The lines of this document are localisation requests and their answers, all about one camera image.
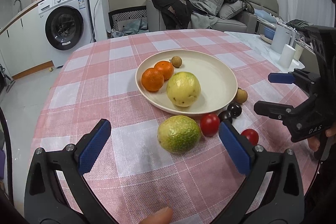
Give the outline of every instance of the white marble table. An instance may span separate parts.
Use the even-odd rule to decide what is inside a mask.
[[[271,62],[275,67],[277,67],[281,72],[287,73],[294,71],[294,69],[303,69],[305,66],[300,62],[293,59],[292,64],[289,68],[284,68],[278,61],[280,59],[280,54],[271,49],[271,45],[266,43],[260,38],[258,34],[251,33],[240,33],[240,32],[225,32],[226,34],[234,37],[241,43],[253,49],[263,58]]]

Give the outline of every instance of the round cream plate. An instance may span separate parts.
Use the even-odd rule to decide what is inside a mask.
[[[191,72],[201,85],[201,95],[189,107],[178,107],[172,104],[166,94],[168,80],[157,92],[149,92],[141,84],[141,76],[146,69],[154,67],[159,61],[169,61],[173,56],[182,58],[182,66],[175,68],[174,73]],[[151,104],[166,112],[186,116],[218,113],[233,100],[238,88],[237,79],[227,65],[211,55],[188,50],[172,50],[152,55],[138,67],[135,81],[141,94]]]

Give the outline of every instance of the washing machine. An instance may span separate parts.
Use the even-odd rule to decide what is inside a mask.
[[[94,41],[89,0],[43,0],[38,12],[55,67],[63,66],[75,50]]]

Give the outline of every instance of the human hand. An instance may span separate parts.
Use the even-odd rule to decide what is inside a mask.
[[[325,134],[327,137],[336,135],[336,122],[334,122],[331,128],[325,131]],[[317,137],[311,137],[308,139],[308,145],[311,150],[316,152],[320,147],[320,140]]]
[[[169,224],[172,218],[173,210],[166,207],[146,217],[139,224]]]

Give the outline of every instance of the checkered tablecloth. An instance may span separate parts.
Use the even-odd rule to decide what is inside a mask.
[[[119,223],[138,224],[162,207],[174,210],[177,223],[210,223],[225,207],[244,177],[218,135],[204,138],[192,151],[171,155],[157,141],[157,128],[171,115],[152,106],[137,90],[135,72],[149,56],[175,48],[216,56],[248,92],[238,132],[258,131],[268,151],[293,148],[307,190],[316,162],[305,141],[292,143],[280,121],[253,112],[258,100],[297,106],[306,99],[295,85],[270,84],[279,70],[235,38],[214,30],[173,30],[113,38],[86,45],[62,68],[38,118],[32,152],[61,150],[76,144],[101,119],[111,122],[111,137],[90,173],[84,175],[95,195]],[[70,205],[79,210],[62,174]],[[251,209],[258,206],[265,184]]]

